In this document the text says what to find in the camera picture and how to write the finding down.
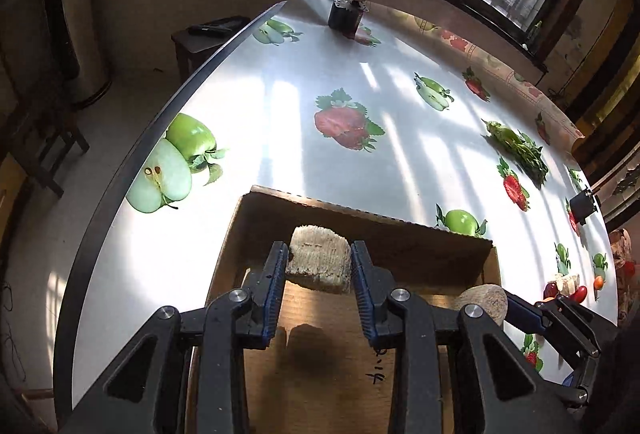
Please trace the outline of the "red cherry tomato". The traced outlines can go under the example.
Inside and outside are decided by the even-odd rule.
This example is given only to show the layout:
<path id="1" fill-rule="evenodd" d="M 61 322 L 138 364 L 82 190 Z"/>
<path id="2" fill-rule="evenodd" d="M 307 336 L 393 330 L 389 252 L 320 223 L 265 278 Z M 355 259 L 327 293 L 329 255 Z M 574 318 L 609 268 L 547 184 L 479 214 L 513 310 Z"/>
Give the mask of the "red cherry tomato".
<path id="1" fill-rule="evenodd" d="M 578 304 L 582 304 L 588 295 L 588 289 L 586 286 L 579 286 L 571 295 L 570 299 Z"/>

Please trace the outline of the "black cup with stick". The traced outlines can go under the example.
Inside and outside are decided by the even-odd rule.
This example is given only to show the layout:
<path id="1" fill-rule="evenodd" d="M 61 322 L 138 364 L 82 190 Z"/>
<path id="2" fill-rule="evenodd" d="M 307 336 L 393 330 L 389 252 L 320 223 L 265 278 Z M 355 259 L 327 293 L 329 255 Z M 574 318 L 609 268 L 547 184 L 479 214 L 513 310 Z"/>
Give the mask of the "black cup with stick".
<path id="1" fill-rule="evenodd" d="M 570 199 L 568 204 L 570 205 L 570 212 L 573 214 L 575 222 L 580 225 L 585 225 L 588 217 L 597 211 L 599 200 L 590 188 L 585 188 Z"/>

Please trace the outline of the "small orange kumquat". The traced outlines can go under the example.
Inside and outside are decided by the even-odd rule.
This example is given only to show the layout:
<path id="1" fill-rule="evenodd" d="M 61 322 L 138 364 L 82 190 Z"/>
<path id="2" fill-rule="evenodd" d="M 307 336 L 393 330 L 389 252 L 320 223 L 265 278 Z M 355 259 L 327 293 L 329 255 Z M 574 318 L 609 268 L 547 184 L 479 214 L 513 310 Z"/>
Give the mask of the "small orange kumquat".
<path id="1" fill-rule="evenodd" d="M 593 280 L 593 289 L 596 291 L 600 291 L 604 286 L 604 278 L 602 276 L 597 276 Z"/>

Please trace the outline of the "fruit print tablecloth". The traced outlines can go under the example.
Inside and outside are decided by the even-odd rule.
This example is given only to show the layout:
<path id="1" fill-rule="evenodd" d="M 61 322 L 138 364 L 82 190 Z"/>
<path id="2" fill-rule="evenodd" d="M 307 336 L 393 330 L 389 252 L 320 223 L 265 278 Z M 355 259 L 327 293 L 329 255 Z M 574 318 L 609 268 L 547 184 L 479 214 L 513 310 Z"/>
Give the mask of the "fruit print tablecloth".
<path id="1" fill-rule="evenodd" d="M 267 187 L 427 226 L 448 212 L 474 217 L 506 289 L 535 301 L 567 272 L 590 309 L 616 317 L 614 269 L 593 262 L 611 252 L 603 217 L 568 217 L 587 180 L 562 110 L 426 20 L 371 4 L 349 39 L 326 24 L 329 8 L 288 0 L 258 17 L 171 98 L 115 173 L 66 289 L 79 298 L 73 402 L 157 307 L 204 303 L 217 262 L 186 205 L 205 188 Z M 542 147 L 543 187 L 483 121 Z"/>

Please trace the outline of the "beige fibrous block chunk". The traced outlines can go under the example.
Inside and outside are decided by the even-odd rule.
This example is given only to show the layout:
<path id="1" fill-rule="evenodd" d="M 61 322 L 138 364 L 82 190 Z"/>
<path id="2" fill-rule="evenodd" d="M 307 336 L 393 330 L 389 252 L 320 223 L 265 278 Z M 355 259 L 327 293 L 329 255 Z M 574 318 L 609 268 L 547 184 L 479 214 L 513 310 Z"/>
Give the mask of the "beige fibrous block chunk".
<path id="1" fill-rule="evenodd" d="M 348 295 L 352 253 L 348 241 L 329 228 L 296 227 L 290 241 L 285 275 L 291 283 L 310 290 Z"/>

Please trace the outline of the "brown cardboard box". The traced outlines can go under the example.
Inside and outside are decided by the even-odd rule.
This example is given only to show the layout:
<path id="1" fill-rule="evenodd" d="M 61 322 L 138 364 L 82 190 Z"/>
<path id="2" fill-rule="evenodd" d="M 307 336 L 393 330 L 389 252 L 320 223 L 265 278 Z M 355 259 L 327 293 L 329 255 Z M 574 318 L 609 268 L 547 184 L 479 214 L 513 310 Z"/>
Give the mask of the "brown cardboard box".
<path id="1" fill-rule="evenodd" d="M 449 306 L 461 292 L 500 280 L 487 239 L 444 232 L 255 186 L 205 188 L 186 205 L 217 265 L 207 298 L 238 287 L 286 243 L 298 225 L 318 225 L 366 243 L 375 265 Z M 243 357 L 248 427 L 253 433 L 384 433 L 390 420 L 395 354 L 378 355 L 363 336 L 354 295 L 287 283 L 276 335 Z"/>

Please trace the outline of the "beige block chunk middle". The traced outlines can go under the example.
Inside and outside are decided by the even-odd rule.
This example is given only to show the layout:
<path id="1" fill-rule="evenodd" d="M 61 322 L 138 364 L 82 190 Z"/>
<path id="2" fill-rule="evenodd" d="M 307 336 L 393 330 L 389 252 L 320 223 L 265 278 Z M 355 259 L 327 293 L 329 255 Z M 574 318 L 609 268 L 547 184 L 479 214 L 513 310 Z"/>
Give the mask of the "beige block chunk middle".
<path id="1" fill-rule="evenodd" d="M 570 297 L 571 295 L 574 295 L 580 287 L 580 278 L 578 275 L 562 275 L 557 273 L 555 275 L 555 284 L 561 295 Z"/>

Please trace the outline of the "dark bottle with cork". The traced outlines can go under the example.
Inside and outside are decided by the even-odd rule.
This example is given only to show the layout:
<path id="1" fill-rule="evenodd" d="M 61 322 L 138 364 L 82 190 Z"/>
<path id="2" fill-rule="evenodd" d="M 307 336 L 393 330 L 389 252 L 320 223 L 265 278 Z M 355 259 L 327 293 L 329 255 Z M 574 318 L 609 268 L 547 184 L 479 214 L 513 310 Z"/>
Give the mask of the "dark bottle with cork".
<path id="1" fill-rule="evenodd" d="M 367 0 L 332 0 L 328 26 L 347 38 L 355 38 Z"/>

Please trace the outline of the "green leafy vegetable bunch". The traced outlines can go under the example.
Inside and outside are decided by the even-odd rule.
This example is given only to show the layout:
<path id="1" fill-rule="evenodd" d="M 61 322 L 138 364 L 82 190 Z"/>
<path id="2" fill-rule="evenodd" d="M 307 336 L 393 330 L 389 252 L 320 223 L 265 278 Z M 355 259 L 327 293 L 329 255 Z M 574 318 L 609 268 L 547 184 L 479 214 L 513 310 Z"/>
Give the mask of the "green leafy vegetable bunch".
<path id="1" fill-rule="evenodd" d="M 483 121 L 491 139 L 508 153 L 537 188 L 544 186 L 549 172 L 542 158 L 542 147 L 528 135 L 514 131 L 498 121 Z"/>

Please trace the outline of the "dark wooden stool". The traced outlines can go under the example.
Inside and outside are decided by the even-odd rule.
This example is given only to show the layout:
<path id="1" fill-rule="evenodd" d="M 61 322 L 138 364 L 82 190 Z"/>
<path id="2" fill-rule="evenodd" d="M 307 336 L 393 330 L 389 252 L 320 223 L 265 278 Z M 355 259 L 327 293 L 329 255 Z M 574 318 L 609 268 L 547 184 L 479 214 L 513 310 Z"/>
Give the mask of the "dark wooden stool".
<path id="1" fill-rule="evenodd" d="M 247 24 L 250 24 L 250 18 L 235 15 L 174 32 L 171 41 L 175 46 L 180 81 L 186 82 L 196 69 Z"/>

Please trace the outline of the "round beige fibrous chunk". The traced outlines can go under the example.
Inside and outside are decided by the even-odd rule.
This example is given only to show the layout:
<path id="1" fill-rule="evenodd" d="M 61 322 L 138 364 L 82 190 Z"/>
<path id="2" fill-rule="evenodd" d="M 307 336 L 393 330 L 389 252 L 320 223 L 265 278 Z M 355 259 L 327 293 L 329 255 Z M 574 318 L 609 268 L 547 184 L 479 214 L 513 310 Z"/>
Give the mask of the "round beige fibrous chunk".
<path id="1" fill-rule="evenodd" d="M 508 298 L 499 285 L 484 284 L 466 289 L 454 299 L 452 308 L 461 311 L 470 304 L 480 306 L 499 327 L 506 319 Z"/>

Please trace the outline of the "dark red jujube date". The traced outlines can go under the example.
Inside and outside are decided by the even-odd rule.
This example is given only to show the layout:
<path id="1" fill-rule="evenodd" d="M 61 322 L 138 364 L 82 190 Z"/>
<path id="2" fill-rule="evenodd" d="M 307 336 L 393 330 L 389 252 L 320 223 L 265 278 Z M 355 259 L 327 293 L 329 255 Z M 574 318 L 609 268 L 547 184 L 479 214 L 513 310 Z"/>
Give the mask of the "dark red jujube date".
<path id="1" fill-rule="evenodd" d="M 558 293 L 558 285 L 555 281 L 550 281 L 550 283 L 546 284 L 546 287 L 544 287 L 544 301 L 554 299 Z"/>

